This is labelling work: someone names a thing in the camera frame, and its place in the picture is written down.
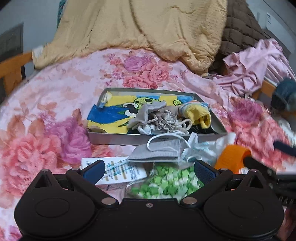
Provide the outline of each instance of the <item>black mount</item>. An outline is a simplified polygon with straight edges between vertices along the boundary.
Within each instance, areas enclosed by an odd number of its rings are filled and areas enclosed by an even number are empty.
[[[21,240],[176,240],[189,235],[199,240],[277,240],[284,211],[259,171],[234,175],[215,170],[217,177],[180,203],[123,199],[119,204],[94,186],[103,166],[98,160],[66,174],[41,170],[15,208]],[[95,168],[100,177],[93,178]]]

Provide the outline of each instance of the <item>white wall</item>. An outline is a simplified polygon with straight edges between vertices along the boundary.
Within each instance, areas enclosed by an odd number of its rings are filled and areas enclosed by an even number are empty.
[[[60,0],[12,0],[0,11],[0,34],[24,23],[23,50],[51,42],[57,29]],[[34,71],[32,63],[25,66],[26,76]]]
[[[260,26],[266,26],[266,14],[271,14],[292,37],[296,46],[296,8],[287,0],[247,0]],[[291,68],[296,73],[296,53],[289,57]]]

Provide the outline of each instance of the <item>wooden headboard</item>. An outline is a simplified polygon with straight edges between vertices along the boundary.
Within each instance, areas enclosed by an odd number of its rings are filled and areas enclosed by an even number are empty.
[[[269,83],[268,81],[266,80],[263,80],[263,83],[262,83],[262,86],[259,90],[257,90],[256,92],[254,92],[252,94],[252,97],[255,99],[255,100],[258,100],[259,97],[260,97],[260,94],[261,93],[264,93],[266,94],[269,98],[272,97],[272,93],[275,91],[276,87]]]
[[[32,61],[32,52],[16,55],[0,63],[0,78],[4,78],[3,84],[6,96],[22,81],[21,67]]]

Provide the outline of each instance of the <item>gray face mask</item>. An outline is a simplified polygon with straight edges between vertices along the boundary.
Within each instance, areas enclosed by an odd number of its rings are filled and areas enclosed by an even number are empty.
[[[151,143],[153,139],[164,136],[166,140]],[[152,137],[147,144],[137,146],[127,160],[132,162],[180,162],[180,153],[185,147],[190,148],[190,145],[181,136],[172,133],[160,134]]]

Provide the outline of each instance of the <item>cartoon print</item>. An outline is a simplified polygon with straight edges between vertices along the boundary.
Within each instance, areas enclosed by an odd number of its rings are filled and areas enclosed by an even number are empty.
[[[112,96],[110,101],[103,108],[96,105],[91,109],[87,120],[91,121],[90,125],[97,125],[108,133],[128,132],[127,124],[131,118],[136,117],[138,111],[143,105],[153,101],[165,100],[168,105],[179,106],[191,101],[192,96]]]

